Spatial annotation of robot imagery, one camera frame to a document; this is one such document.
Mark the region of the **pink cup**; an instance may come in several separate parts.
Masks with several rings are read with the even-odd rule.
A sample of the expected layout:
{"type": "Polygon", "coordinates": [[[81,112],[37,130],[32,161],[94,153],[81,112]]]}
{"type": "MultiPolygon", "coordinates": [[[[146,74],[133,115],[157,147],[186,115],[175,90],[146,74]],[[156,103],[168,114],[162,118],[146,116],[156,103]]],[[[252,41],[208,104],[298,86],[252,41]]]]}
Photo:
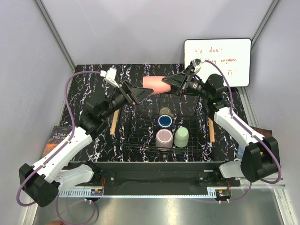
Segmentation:
{"type": "Polygon", "coordinates": [[[145,76],[142,84],[144,88],[153,89],[153,95],[169,92],[171,86],[162,81],[165,76],[145,76]]]}

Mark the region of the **dark blue mug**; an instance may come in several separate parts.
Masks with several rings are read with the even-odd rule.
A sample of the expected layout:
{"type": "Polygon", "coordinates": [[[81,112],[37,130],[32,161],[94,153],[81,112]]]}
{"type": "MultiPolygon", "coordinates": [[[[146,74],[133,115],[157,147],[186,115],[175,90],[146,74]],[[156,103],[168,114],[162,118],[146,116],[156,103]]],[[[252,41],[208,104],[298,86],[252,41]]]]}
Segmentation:
{"type": "Polygon", "coordinates": [[[173,118],[169,115],[161,115],[157,120],[157,126],[160,129],[172,129],[173,118]]]}

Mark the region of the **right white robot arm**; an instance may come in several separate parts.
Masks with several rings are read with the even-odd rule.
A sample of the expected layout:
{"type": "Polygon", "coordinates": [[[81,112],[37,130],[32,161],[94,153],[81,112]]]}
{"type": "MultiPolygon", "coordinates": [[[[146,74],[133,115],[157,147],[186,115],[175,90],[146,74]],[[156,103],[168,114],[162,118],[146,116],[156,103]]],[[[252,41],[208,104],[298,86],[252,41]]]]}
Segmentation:
{"type": "Polygon", "coordinates": [[[224,128],[244,149],[241,160],[223,163],[213,173],[215,184],[223,186],[233,177],[245,178],[249,182],[261,180],[269,184],[281,180],[281,167],[275,156],[278,152],[277,140],[256,132],[234,113],[233,103],[228,104],[223,100],[222,93],[230,87],[222,72],[211,74],[203,82],[190,65],[180,73],[162,78],[162,82],[171,87],[173,94],[200,96],[207,116],[224,128]]]}

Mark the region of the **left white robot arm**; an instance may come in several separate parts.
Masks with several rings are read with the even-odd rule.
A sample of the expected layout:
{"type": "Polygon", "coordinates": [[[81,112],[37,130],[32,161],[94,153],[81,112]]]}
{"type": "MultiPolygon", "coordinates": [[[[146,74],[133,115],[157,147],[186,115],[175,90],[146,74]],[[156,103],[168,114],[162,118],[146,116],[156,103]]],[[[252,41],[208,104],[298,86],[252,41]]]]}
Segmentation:
{"type": "Polygon", "coordinates": [[[69,161],[92,143],[106,127],[107,118],[124,105],[138,105],[153,93],[153,89],[137,87],[123,82],[106,96],[103,91],[91,92],[77,125],[45,157],[33,165],[24,164],[19,169],[21,190],[40,207],[49,205],[62,191],[82,183],[92,186],[101,181],[102,169],[89,161],[75,169],[62,172],[69,161]]]}

